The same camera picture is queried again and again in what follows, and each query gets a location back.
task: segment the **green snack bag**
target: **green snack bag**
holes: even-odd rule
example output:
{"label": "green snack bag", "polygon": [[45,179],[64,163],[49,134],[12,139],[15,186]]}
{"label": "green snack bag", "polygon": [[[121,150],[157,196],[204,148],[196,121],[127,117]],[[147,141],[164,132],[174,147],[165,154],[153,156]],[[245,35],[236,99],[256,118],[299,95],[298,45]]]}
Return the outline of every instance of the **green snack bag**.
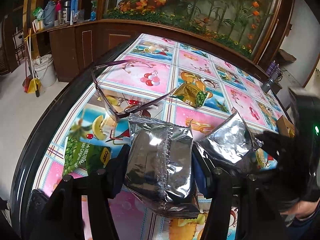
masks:
{"label": "green snack bag", "polygon": [[64,144],[64,167],[62,176],[76,168],[86,168],[87,173],[104,168],[111,159],[111,148],[80,142],[66,137]]}
{"label": "green snack bag", "polygon": [[203,106],[209,93],[201,91],[196,85],[192,83],[183,83],[174,92],[172,97],[179,98],[181,101],[193,107]]}

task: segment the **fruit-patterned tablecloth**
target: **fruit-patterned tablecloth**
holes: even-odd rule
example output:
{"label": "fruit-patterned tablecloth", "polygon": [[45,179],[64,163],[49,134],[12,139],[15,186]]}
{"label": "fruit-patterned tablecloth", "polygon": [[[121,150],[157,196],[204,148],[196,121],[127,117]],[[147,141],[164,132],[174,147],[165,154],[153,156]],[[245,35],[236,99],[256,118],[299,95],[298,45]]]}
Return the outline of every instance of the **fruit-patterned tablecloth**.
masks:
{"label": "fruit-patterned tablecloth", "polygon": [[[191,122],[194,138],[198,139],[223,122],[234,107],[251,129],[277,132],[276,120],[284,112],[272,93],[263,93],[259,81],[220,58],[179,42],[142,34],[117,58],[121,59],[135,61],[108,67],[98,77],[107,99],[119,112],[134,104],[157,98],[183,82],[200,81],[212,95],[203,107],[195,109],[179,99],[168,97],[144,110],[143,114],[182,126],[188,126]],[[130,144],[127,119],[115,123],[111,118],[106,118],[103,102],[95,92],[91,84],[70,109],[39,165],[33,189],[39,189],[50,196],[61,180],[66,136],[109,146],[112,157],[118,155],[122,145]],[[101,115],[106,121],[104,132],[107,136],[99,134],[97,130],[97,122],[102,120],[98,117]],[[261,150],[252,158],[252,163],[261,169],[276,165]],[[78,178],[87,173],[84,169],[78,169],[71,175]],[[89,240],[92,236],[85,196],[82,203],[85,239]],[[177,220],[159,217],[125,188],[109,203],[122,240],[196,240],[204,227],[196,222],[181,226]],[[211,200],[200,194],[199,203],[206,215]],[[237,208],[232,208],[228,240],[235,238],[236,221]]]}

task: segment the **blue thermos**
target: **blue thermos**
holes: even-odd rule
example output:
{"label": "blue thermos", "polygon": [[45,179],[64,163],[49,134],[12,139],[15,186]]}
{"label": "blue thermos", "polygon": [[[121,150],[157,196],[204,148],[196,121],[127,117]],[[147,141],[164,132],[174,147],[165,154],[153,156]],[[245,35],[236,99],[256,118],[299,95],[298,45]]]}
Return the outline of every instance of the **blue thermos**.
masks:
{"label": "blue thermos", "polygon": [[44,8],[43,22],[45,28],[50,28],[54,26],[54,21],[56,19],[56,4],[53,1],[49,1]]}

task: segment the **green plastic bag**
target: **green plastic bag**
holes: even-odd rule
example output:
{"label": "green plastic bag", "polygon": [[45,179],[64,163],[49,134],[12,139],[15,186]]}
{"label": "green plastic bag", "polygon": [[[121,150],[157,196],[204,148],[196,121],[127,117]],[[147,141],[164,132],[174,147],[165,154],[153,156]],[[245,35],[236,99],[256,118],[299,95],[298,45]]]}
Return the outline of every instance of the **green plastic bag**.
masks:
{"label": "green plastic bag", "polygon": [[42,15],[43,15],[43,9],[42,9],[41,7],[37,7],[37,8],[33,11],[32,15],[33,15],[34,17],[36,17],[38,20],[41,20]]}
{"label": "green plastic bag", "polygon": [[85,168],[90,174],[100,168],[105,168],[110,159],[110,147],[93,145],[66,137],[62,176],[69,174],[76,168]]}

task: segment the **metal canister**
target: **metal canister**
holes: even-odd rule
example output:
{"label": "metal canister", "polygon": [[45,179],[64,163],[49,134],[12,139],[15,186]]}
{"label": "metal canister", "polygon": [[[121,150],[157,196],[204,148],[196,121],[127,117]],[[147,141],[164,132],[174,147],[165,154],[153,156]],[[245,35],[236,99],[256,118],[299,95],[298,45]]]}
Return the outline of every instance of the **metal canister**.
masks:
{"label": "metal canister", "polygon": [[62,22],[69,23],[71,16],[71,1],[72,0],[62,0]]}
{"label": "metal canister", "polygon": [[263,92],[268,93],[271,89],[272,84],[275,82],[273,78],[268,78],[266,82],[264,82],[261,86]]}

